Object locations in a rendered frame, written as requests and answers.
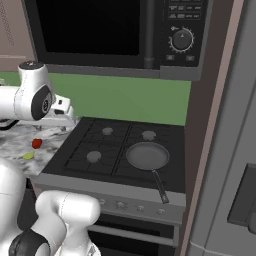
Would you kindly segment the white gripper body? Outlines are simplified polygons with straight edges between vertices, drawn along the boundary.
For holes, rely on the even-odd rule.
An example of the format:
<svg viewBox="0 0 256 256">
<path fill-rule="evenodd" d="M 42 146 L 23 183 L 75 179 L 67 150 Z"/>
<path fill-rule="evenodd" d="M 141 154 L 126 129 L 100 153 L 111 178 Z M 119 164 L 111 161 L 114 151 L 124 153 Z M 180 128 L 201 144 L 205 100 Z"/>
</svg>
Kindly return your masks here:
<svg viewBox="0 0 256 256">
<path fill-rule="evenodd" d="M 70 106 L 67 111 L 61 109 L 50 110 L 50 112 L 44 118 L 38 121 L 38 124 L 45 126 L 72 127 L 76 124 L 74 109 L 72 106 Z"/>
</svg>

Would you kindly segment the grey frying pan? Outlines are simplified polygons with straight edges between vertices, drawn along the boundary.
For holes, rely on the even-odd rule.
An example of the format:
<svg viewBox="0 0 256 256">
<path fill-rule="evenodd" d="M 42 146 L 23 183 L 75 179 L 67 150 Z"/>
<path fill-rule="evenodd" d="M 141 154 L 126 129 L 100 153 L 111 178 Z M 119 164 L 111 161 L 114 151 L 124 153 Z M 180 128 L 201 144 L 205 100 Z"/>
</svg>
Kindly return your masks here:
<svg viewBox="0 0 256 256">
<path fill-rule="evenodd" d="M 152 173 L 162 203 L 168 204 L 169 199 L 158 174 L 158 170 L 169 162 L 170 155 L 167 149 L 155 142 L 140 142 L 127 150 L 126 159 L 133 167 Z"/>
</svg>

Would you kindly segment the black and grey stove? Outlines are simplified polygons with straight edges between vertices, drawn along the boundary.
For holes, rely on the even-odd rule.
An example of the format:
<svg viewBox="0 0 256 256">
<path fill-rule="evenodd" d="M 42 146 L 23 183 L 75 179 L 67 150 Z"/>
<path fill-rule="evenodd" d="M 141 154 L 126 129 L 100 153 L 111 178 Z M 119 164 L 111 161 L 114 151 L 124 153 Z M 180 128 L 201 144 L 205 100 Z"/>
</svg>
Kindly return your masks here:
<svg viewBox="0 0 256 256">
<path fill-rule="evenodd" d="M 168 164 L 158 170 L 168 204 L 162 203 L 152 173 L 133 167 L 126 159 L 127 150 L 140 142 L 158 143 L 169 152 Z M 101 215 L 175 226 L 179 244 L 186 208 L 184 128 L 84 117 L 34 184 L 42 191 L 69 191 L 104 199 Z M 117 202 L 126 208 L 117 208 Z M 137 211 L 138 205 L 145 207 L 144 212 Z M 160 208 L 164 215 L 156 213 Z"/>
</svg>

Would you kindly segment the black microwave door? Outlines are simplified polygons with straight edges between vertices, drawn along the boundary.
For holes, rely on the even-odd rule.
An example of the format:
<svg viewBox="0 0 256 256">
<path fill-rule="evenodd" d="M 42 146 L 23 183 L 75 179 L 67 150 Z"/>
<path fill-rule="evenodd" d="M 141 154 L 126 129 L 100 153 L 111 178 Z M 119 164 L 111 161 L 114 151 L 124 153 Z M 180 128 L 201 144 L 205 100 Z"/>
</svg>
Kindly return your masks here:
<svg viewBox="0 0 256 256">
<path fill-rule="evenodd" d="M 146 69 L 146 0 L 23 0 L 45 64 Z M 163 0 L 154 0 L 153 67 L 160 66 Z"/>
</svg>

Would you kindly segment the black microwave oven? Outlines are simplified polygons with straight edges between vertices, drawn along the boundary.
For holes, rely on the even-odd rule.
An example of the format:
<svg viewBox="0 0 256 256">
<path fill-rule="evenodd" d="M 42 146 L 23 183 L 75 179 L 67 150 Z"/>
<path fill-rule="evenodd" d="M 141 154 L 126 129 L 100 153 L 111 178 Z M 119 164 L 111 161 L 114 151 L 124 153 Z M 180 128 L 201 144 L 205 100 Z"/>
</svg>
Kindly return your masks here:
<svg viewBox="0 0 256 256">
<path fill-rule="evenodd" d="M 154 78 L 198 81 L 201 78 L 213 0 L 163 0 L 160 31 L 160 66 L 157 69 L 128 69 L 45 64 L 52 73 L 101 75 L 115 77 Z M 37 61 L 32 33 L 22 0 L 26 21 Z M 194 36 L 193 45 L 185 52 L 171 46 L 175 32 L 188 29 Z"/>
</svg>

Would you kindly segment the black oven door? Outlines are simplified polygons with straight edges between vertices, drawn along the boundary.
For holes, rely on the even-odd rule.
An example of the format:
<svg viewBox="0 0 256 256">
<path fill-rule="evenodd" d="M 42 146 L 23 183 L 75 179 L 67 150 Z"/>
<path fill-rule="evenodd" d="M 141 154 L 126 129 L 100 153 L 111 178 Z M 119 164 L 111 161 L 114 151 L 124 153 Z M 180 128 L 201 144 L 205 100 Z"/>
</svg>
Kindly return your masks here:
<svg viewBox="0 0 256 256">
<path fill-rule="evenodd" d="M 95 225 L 139 232 L 177 241 L 178 229 L 172 225 L 136 220 L 115 215 L 102 214 Z M 102 256 L 174 256 L 176 247 L 149 243 L 89 231 L 91 240 L 98 246 Z"/>
</svg>

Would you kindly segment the brown cabinet side panel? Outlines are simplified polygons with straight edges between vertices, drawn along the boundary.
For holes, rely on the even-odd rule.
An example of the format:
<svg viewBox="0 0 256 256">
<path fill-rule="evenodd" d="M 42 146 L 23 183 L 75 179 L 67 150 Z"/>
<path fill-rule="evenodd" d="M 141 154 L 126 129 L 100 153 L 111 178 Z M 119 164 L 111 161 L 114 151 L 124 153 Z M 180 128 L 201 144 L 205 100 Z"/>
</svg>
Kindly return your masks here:
<svg viewBox="0 0 256 256">
<path fill-rule="evenodd" d="M 186 211 L 175 256 L 185 256 L 245 0 L 213 0 L 201 80 L 191 84 L 185 125 Z"/>
</svg>

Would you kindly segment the black microwave dial knob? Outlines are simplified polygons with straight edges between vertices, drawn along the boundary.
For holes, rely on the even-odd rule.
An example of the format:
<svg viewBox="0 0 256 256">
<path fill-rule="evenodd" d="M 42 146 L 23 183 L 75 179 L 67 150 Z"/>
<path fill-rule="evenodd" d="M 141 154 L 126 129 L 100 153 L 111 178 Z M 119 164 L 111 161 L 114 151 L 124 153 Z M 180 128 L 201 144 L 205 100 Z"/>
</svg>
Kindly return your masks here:
<svg viewBox="0 0 256 256">
<path fill-rule="evenodd" d="M 194 36 L 188 29 L 181 29 L 174 33 L 171 39 L 171 46 L 177 52 L 187 51 L 194 42 Z"/>
</svg>

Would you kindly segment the grey fridge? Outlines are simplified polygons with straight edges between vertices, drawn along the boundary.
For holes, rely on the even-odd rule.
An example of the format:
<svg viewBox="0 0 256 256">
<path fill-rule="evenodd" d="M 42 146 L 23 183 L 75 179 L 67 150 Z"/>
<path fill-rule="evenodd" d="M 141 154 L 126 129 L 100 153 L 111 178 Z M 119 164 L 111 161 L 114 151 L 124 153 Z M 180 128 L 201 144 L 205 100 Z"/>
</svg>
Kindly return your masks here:
<svg viewBox="0 0 256 256">
<path fill-rule="evenodd" d="M 256 0 L 235 0 L 182 256 L 256 256 Z"/>
</svg>

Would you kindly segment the brown wall cupboard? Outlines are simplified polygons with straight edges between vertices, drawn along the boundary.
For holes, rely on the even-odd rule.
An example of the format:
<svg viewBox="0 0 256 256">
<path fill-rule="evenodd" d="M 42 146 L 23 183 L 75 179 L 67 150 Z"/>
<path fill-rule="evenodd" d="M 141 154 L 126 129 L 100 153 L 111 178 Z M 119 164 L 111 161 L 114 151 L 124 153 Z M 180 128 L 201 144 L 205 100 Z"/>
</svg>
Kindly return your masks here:
<svg viewBox="0 0 256 256">
<path fill-rule="evenodd" d="M 22 0 L 0 0 L 0 72 L 16 72 L 34 59 Z"/>
</svg>

